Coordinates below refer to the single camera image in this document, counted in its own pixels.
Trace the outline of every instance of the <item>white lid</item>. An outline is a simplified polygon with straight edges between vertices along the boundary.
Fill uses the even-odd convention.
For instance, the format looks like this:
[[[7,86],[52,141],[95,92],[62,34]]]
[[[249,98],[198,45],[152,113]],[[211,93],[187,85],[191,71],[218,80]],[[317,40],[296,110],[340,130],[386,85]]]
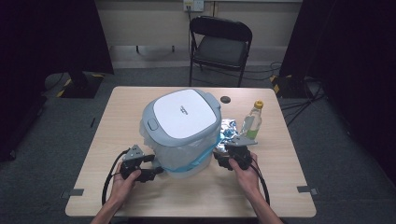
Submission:
[[[194,90],[165,95],[155,102],[153,111],[166,134],[176,139],[194,136],[217,120],[207,101]]]

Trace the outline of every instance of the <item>handheld controller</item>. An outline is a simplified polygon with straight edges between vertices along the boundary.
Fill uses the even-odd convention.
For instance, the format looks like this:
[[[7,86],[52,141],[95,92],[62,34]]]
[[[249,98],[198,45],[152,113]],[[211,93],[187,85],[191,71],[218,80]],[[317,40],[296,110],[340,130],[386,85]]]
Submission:
[[[236,160],[242,170],[246,170],[250,166],[252,159],[247,146],[225,145],[225,149],[227,150],[229,156],[221,156],[219,153],[213,152],[215,159],[219,162],[219,166],[227,168],[231,171],[233,168],[231,167],[230,163],[228,163],[228,159],[230,158]]]
[[[155,175],[163,172],[162,167],[157,167],[155,169],[141,169],[140,164],[142,162],[148,162],[154,160],[154,155],[145,155],[145,153],[140,149],[138,145],[134,145],[128,150],[123,158],[121,164],[120,173],[123,179],[128,178],[131,172],[135,170],[140,170],[141,175],[135,180],[139,182],[146,182],[148,180],[154,180]]]

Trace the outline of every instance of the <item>round black object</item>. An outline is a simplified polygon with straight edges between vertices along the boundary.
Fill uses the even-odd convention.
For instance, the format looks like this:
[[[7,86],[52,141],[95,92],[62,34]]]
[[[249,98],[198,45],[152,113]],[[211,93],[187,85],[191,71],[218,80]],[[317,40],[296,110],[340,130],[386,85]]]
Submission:
[[[231,98],[228,96],[221,96],[220,100],[224,103],[224,104],[228,104],[231,102]]]

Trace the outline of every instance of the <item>black folding chair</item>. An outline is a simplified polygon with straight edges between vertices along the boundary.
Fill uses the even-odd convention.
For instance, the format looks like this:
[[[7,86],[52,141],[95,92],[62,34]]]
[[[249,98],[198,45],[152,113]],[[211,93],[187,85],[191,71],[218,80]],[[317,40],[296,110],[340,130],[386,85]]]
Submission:
[[[200,16],[191,20],[190,82],[194,63],[240,71],[238,87],[241,86],[253,34],[240,21]]]

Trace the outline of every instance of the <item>forearm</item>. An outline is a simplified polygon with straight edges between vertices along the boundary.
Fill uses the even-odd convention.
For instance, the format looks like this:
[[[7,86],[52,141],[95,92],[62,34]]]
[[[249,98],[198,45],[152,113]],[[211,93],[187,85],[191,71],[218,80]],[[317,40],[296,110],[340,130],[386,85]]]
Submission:
[[[107,224],[119,210],[120,204],[114,200],[109,200],[103,205],[91,224]]]
[[[258,190],[247,193],[247,199],[261,224],[283,223]]]

